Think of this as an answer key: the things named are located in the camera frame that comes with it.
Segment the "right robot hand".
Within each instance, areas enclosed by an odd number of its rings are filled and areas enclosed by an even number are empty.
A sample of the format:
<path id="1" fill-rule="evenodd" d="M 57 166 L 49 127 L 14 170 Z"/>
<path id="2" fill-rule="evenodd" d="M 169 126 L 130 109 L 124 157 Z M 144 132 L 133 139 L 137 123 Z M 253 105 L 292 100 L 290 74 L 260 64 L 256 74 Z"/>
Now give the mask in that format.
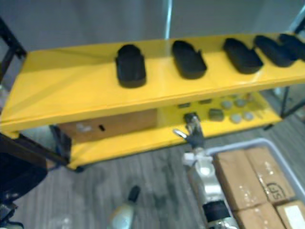
<path id="1" fill-rule="evenodd" d="M 197 113 L 187 113 L 183 118 L 186 122 L 185 128 L 187 129 L 188 134 L 179 129 L 173 129 L 173 133 L 184 139 L 193 149 L 204 148 L 205 139 Z"/>

